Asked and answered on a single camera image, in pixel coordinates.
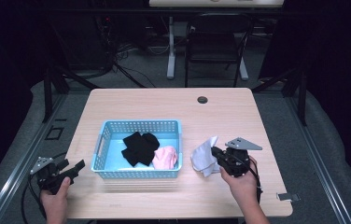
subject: pink cloth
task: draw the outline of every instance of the pink cloth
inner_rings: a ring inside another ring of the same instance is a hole
[[[174,147],[160,147],[155,150],[152,163],[156,170],[171,170],[175,167],[176,160],[177,155]]]

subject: dark background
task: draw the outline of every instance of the dark background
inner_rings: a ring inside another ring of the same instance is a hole
[[[115,5],[119,5],[112,7],[131,7],[130,3],[114,1]],[[0,162],[32,102],[30,88],[43,79],[50,63],[82,69],[111,66],[108,63],[111,58],[105,54],[107,49],[102,48],[102,39],[95,27],[97,23],[92,17],[80,19],[78,24],[72,22],[72,17],[62,22],[59,17],[52,17],[49,22],[36,15],[27,17],[21,14],[14,7],[17,4],[0,1]],[[315,52],[314,59],[305,70],[308,91],[335,124],[344,142],[345,160],[351,166],[351,2],[343,4],[329,2],[323,6],[320,1],[286,1],[285,11],[319,10],[328,14],[305,21],[280,19],[260,77],[279,76],[298,66],[305,52]],[[133,7],[146,6],[147,1],[133,1]],[[141,48],[145,46],[146,38],[142,28],[147,22],[154,24],[155,19],[111,17],[118,25],[118,34]],[[311,50],[311,40],[326,20],[330,21],[327,32],[322,38],[319,35],[322,45]],[[63,40],[56,38],[56,32],[68,29],[69,33],[73,33],[75,26],[86,29],[86,35],[65,36]],[[67,52],[64,43],[75,49],[77,54]],[[84,58],[85,54],[93,56]]]

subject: metal bracket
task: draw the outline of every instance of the metal bracket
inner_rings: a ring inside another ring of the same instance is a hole
[[[30,171],[30,175],[35,174],[36,172],[38,172],[39,170],[41,170],[42,168],[44,168],[52,162],[53,158],[38,157],[38,160],[36,161],[33,169],[31,169]]]
[[[225,143],[225,146],[231,147],[234,149],[244,149],[244,150],[262,150],[262,147],[255,145],[252,142],[248,142],[244,138],[238,137],[231,140],[228,143]]]
[[[290,201],[290,202],[297,202],[301,200],[299,194],[290,194],[290,193],[282,193],[282,194],[277,193],[277,198],[280,201]]]

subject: blue plastic basket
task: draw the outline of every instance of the blue plastic basket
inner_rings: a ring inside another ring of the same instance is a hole
[[[137,163],[132,167],[121,153],[126,148],[123,138],[135,132],[152,133],[160,147],[173,146],[178,160],[172,170],[155,170],[152,163]],[[91,169],[107,178],[175,178],[182,166],[181,124],[176,119],[106,120],[94,150]]]

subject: black cloth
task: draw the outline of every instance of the black cloth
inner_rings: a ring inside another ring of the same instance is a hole
[[[159,141],[152,133],[135,132],[132,135],[125,137],[123,142],[126,149],[122,150],[123,157],[135,166],[138,162],[149,166],[155,157],[155,150],[159,147]]]

